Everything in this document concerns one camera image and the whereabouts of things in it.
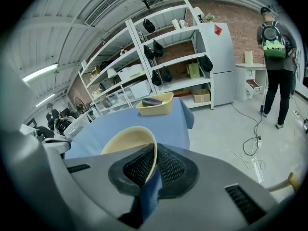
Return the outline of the ceiling air conditioner vent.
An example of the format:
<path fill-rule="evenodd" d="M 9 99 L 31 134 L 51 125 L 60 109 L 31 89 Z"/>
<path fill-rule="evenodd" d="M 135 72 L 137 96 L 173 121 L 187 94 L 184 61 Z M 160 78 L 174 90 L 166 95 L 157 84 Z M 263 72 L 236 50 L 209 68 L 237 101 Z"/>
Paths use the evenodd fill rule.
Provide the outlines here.
<path fill-rule="evenodd" d="M 85 25 L 92 26 L 92 24 L 110 7 L 120 0 L 103 0 L 87 17 Z"/>

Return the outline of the wooden chair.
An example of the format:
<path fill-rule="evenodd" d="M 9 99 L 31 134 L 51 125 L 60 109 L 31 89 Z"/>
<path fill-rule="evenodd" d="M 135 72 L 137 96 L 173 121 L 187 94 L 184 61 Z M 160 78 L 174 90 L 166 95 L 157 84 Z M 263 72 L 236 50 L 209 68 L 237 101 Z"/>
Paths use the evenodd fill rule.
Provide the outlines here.
<path fill-rule="evenodd" d="M 295 175 L 293 172 L 291 172 L 288 176 L 288 178 L 280 183 L 277 183 L 271 187 L 268 187 L 267 190 L 269 192 L 275 192 L 275 191 L 279 191 L 282 190 L 286 187 L 291 186 L 293 191 L 296 193 L 298 192 L 299 188 L 300 188 L 300 183 L 299 181 L 296 179 Z"/>

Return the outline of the green paper bag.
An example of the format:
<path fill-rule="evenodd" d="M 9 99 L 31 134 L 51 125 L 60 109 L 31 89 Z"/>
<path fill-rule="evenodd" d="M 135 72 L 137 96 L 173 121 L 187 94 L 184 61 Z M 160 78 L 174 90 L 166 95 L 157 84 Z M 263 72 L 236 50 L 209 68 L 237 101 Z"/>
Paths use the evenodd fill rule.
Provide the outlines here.
<path fill-rule="evenodd" d="M 190 79 L 195 79 L 200 77 L 199 64 L 191 63 L 187 65 L 187 73 Z"/>

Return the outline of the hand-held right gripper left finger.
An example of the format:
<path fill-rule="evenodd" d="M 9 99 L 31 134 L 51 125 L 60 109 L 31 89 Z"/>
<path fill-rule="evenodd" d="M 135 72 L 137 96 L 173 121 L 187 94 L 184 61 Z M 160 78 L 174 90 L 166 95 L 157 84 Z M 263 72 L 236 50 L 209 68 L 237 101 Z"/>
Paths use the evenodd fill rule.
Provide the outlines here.
<path fill-rule="evenodd" d="M 153 144 L 64 160 L 86 196 L 116 218 L 131 210 L 141 188 L 149 181 L 153 163 Z"/>

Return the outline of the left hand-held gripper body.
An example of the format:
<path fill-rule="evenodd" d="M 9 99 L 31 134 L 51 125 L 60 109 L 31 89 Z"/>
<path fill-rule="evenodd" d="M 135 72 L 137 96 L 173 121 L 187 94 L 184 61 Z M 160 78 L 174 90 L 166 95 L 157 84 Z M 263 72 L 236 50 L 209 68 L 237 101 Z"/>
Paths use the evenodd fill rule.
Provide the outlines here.
<path fill-rule="evenodd" d="M 56 150 L 62 159 L 65 158 L 65 153 L 71 149 L 71 142 L 67 139 L 56 137 L 53 131 L 47 128 L 37 128 L 33 131 L 43 147 L 47 150 Z"/>

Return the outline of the yellow plastic tray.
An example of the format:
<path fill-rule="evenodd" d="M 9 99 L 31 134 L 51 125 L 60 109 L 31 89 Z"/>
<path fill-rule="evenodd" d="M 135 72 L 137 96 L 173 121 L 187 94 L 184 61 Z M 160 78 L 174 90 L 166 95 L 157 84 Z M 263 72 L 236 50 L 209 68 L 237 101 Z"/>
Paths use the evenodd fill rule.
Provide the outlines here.
<path fill-rule="evenodd" d="M 144 105 L 143 100 L 136 105 L 136 109 L 141 116 L 155 116 L 169 114 L 173 109 L 174 93 L 166 92 L 150 96 L 147 99 L 154 99 L 155 105 Z"/>

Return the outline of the white cabinet with red drawer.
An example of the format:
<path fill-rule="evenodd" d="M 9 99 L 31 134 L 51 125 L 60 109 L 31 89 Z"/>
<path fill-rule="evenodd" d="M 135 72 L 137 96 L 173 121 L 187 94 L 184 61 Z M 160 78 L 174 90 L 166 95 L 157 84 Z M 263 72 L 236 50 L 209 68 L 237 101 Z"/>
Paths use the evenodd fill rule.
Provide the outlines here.
<path fill-rule="evenodd" d="M 264 64 L 236 64 L 238 82 L 236 99 L 251 100 L 256 95 L 265 97 L 267 70 Z"/>

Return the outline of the cardboard box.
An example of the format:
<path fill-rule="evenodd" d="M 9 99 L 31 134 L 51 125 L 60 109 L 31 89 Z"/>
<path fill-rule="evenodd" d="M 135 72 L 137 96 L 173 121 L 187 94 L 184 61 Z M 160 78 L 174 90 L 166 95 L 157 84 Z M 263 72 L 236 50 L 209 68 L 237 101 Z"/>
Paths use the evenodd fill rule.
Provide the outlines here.
<path fill-rule="evenodd" d="M 207 89 L 194 90 L 193 99 L 195 103 L 207 103 L 210 101 L 210 92 Z"/>

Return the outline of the black floor fan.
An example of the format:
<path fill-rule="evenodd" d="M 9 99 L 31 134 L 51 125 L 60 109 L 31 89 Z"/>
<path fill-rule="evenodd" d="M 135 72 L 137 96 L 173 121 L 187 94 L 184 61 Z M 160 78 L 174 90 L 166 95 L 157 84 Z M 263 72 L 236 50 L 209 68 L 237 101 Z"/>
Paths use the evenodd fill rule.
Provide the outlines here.
<path fill-rule="evenodd" d="M 68 107 L 70 110 L 70 115 L 75 119 L 87 112 L 87 108 L 83 101 L 76 96 L 73 98 L 68 98 Z"/>

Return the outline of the white storage box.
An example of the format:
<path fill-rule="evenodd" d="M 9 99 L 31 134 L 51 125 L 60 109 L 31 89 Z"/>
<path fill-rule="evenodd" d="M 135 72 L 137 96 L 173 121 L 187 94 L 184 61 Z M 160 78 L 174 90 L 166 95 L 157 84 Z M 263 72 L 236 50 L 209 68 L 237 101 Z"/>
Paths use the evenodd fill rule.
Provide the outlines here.
<path fill-rule="evenodd" d="M 144 80 L 134 84 L 130 87 L 130 90 L 135 99 L 145 97 L 149 95 L 152 91 L 148 80 Z"/>

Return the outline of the beige bowl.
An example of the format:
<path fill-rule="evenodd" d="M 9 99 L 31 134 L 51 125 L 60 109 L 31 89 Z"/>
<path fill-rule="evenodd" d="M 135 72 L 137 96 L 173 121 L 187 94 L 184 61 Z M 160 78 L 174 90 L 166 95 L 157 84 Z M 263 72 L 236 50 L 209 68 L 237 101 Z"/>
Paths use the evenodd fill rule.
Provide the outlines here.
<path fill-rule="evenodd" d="M 154 158 L 150 160 L 149 173 L 145 174 L 145 183 L 147 183 L 151 178 L 152 174 L 154 173 L 158 154 L 155 136 L 148 128 L 134 126 L 119 132 L 114 137 L 112 137 L 111 140 L 104 146 L 100 155 L 120 152 L 134 147 L 149 144 L 152 144 L 154 146 L 154 148 L 152 149 L 152 152 L 154 153 Z"/>

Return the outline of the narrow white shelving unit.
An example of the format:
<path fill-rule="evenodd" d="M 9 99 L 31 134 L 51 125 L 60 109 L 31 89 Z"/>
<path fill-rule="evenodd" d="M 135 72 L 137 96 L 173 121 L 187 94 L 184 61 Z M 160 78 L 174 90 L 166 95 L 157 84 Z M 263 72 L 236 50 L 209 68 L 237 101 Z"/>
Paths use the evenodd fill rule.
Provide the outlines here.
<path fill-rule="evenodd" d="M 204 31 L 201 28 L 201 23 L 198 19 L 197 13 L 194 11 L 192 5 L 188 0 L 184 0 L 184 5 L 178 5 L 154 12 L 145 17 L 155 26 L 154 33 L 156 36 L 148 39 L 149 32 L 143 26 L 144 18 L 133 22 L 127 20 L 127 28 L 132 36 L 133 42 L 136 46 L 141 63 L 145 70 L 147 79 L 152 81 L 153 71 L 158 71 L 163 67 L 174 66 L 186 62 L 188 60 L 196 60 L 202 56 L 210 56 L 208 44 L 205 40 Z M 176 29 L 172 23 L 173 20 L 185 20 L 186 14 L 191 13 L 193 18 L 193 26 Z M 148 60 L 144 54 L 144 46 L 153 49 L 153 42 L 157 41 L 165 49 L 174 45 L 182 45 L 185 42 L 191 42 L 194 53 L 188 54 L 175 59 L 165 61 L 158 64 L 156 60 Z M 160 86 L 155 86 L 150 83 L 150 87 L 154 94 L 172 92 L 186 87 L 196 87 L 206 85 L 209 88 L 210 100 L 202 103 L 195 103 L 193 97 L 184 98 L 184 102 L 188 108 L 196 108 L 200 106 L 209 106 L 211 110 L 214 109 L 214 74 L 212 72 L 204 72 L 203 69 L 199 70 L 201 75 L 198 78 L 190 79 L 188 77 L 171 81 L 167 84 L 162 83 Z"/>

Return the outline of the ceiling light tube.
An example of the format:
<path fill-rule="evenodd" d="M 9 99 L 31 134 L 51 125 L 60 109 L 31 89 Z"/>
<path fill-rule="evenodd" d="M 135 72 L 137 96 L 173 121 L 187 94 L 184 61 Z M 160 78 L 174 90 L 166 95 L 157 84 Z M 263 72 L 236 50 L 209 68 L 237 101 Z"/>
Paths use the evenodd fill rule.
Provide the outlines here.
<path fill-rule="evenodd" d="M 42 101 L 40 101 L 39 103 L 36 104 L 36 107 L 39 107 L 40 105 L 42 105 L 43 103 L 45 103 L 46 101 L 48 101 L 49 99 L 51 99 L 52 97 L 55 96 L 55 93 L 51 94 L 50 96 L 46 97 L 45 99 L 43 99 Z"/>
<path fill-rule="evenodd" d="M 47 73 L 47 72 L 50 72 L 50 71 L 52 71 L 52 70 L 55 70 L 57 67 L 58 67 L 58 64 L 57 64 L 57 63 L 52 64 L 52 65 L 49 65 L 49 66 L 47 66 L 47 67 L 45 67 L 45 68 L 42 68 L 42 69 L 40 69 L 40 70 L 38 70 L 38 71 L 36 71 L 36 72 L 33 72 L 33 73 L 27 75 L 26 77 L 23 78 L 23 81 L 24 81 L 24 82 L 29 82 L 30 80 L 35 79 L 35 78 L 37 78 L 38 76 L 41 76 L 41 75 L 43 75 L 43 74 L 45 74 L 45 73 Z"/>

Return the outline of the blue tablecloth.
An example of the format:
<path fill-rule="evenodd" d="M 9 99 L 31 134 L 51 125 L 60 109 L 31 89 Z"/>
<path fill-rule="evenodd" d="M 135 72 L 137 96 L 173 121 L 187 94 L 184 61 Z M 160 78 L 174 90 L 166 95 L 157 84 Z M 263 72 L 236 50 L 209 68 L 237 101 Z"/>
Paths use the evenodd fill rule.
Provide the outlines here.
<path fill-rule="evenodd" d="M 87 124 L 77 134 L 65 158 L 98 156 L 116 134 L 134 126 L 149 129 L 158 143 L 188 150 L 188 130 L 192 129 L 193 125 L 193 113 L 179 98 L 173 99 L 173 108 L 167 115 L 141 116 L 136 108 L 128 108 L 100 116 Z"/>

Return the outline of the group of black hanging bags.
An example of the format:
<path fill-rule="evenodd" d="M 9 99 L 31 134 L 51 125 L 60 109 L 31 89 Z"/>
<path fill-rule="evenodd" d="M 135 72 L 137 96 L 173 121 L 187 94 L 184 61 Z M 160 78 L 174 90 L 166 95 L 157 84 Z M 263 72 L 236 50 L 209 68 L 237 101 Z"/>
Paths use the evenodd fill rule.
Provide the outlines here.
<path fill-rule="evenodd" d="M 143 43 L 143 55 L 151 74 L 151 82 L 159 92 L 175 90 L 176 84 L 185 87 L 211 82 L 213 64 L 204 48 L 197 26 L 185 27 L 159 35 Z M 199 64 L 200 77 L 190 79 L 187 65 Z"/>

